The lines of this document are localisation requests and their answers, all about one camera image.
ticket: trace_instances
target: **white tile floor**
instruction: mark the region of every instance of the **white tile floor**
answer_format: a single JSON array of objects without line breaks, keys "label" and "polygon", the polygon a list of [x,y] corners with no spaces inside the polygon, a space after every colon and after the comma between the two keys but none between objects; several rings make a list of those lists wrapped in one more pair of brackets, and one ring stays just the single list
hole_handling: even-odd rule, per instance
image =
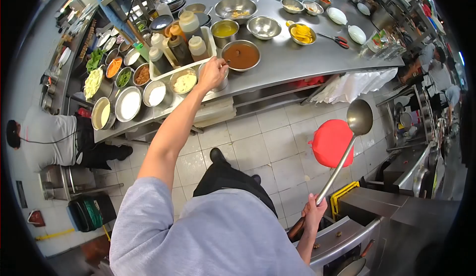
[{"label": "white tile floor", "polygon": [[[343,168],[333,185],[333,191],[359,180],[374,179],[379,165],[388,157],[385,136],[390,129],[375,107],[376,101],[389,97],[392,85],[370,94],[361,95],[372,107],[372,130],[357,138],[354,161]],[[284,228],[291,227],[300,217],[309,192],[318,193],[332,170],[320,165],[307,144],[314,131],[329,119],[345,119],[347,103],[320,103],[284,108],[232,119],[205,128],[203,134],[191,135],[177,159],[174,172],[172,201],[175,218],[190,200],[197,184],[211,165],[211,148],[219,147],[236,169],[248,175],[259,174],[262,186],[270,195]],[[112,171],[96,172],[100,186],[124,183],[109,195],[118,211],[127,189],[134,183],[145,158],[147,146],[134,145],[134,153],[124,161],[110,162]]]}]

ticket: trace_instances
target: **green vegetable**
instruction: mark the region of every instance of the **green vegetable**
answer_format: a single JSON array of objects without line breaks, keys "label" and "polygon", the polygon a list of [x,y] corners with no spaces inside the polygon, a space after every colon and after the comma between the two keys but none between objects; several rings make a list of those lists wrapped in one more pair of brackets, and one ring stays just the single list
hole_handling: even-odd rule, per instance
[{"label": "green vegetable", "polygon": [[118,78],[118,87],[124,87],[130,79],[130,71],[123,71]]},{"label": "green vegetable", "polygon": [[101,50],[99,48],[95,49],[91,53],[91,59],[88,60],[86,63],[86,70],[91,72],[95,70],[99,66],[99,62],[101,61],[102,56],[104,55],[105,50]]}]

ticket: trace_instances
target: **scissors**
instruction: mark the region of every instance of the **scissors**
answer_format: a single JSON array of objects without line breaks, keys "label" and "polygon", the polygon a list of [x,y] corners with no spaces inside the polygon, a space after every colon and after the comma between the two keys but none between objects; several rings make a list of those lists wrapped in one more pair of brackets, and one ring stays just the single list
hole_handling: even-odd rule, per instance
[{"label": "scissors", "polygon": [[339,46],[341,46],[341,47],[344,48],[344,49],[348,49],[348,48],[349,48],[349,45],[347,45],[347,40],[346,40],[345,38],[343,38],[343,37],[340,37],[340,36],[330,37],[329,35],[325,35],[325,34],[320,33],[320,32],[316,32],[316,34],[335,41]]}]

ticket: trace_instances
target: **wok ladle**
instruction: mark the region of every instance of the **wok ladle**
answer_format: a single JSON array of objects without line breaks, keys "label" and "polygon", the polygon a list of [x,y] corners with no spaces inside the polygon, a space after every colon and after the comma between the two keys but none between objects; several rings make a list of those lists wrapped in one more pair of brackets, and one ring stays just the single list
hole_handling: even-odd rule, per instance
[{"label": "wok ladle", "polygon": [[[352,150],[354,146],[354,142],[358,136],[362,136],[367,134],[370,129],[372,128],[373,124],[373,115],[372,109],[368,105],[368,103],[364,100],[355,100],[353,101],[349,109],[347,110],[347,124],[349,125],[350,130],[354,133],[352,139],[350,140],[349,146],[347,146],[346,152],[342,156],[342,159],[339,161],[337,168],[332,173],[329,181],[327,181],[326,185],[322,189],[321,193],[319,193],[318,198],[316,199],[316,205],[318,206],[322,200],[326,197],[327,192],[330,190],[330,187],[334,183],[339,174],[344,162],[347,159],[347,156]],[[292,238],[303,228],[305,218],[301,217],[296,224],[289,229],[288,231],[288,238],[292,240]]]}]

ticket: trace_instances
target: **black shoe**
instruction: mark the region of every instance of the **black shoe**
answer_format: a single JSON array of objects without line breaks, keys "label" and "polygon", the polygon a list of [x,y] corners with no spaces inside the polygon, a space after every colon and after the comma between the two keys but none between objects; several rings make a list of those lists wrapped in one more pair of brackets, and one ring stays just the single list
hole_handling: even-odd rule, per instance
[{"label": "black shoe", "polygon": [[129,155],[131,155],[134,152],[134,149],[132,147],[127,146],[127,145],[122,145],[120,146],[121,148],[121,156],[118,157],[119,161],[125,160]]},{"label": "black shoe", "polygon": [[213,163],[227,162],[227,159],[225,159],[223,153],[221,153],[220,149],[217,147],[211,149],[210,159]]},{"label": "black shoe", "polygon": [[259,175],[253,175],[251,176],[257,184],[260,184],[261,185],[261,177],[259,177]]}]

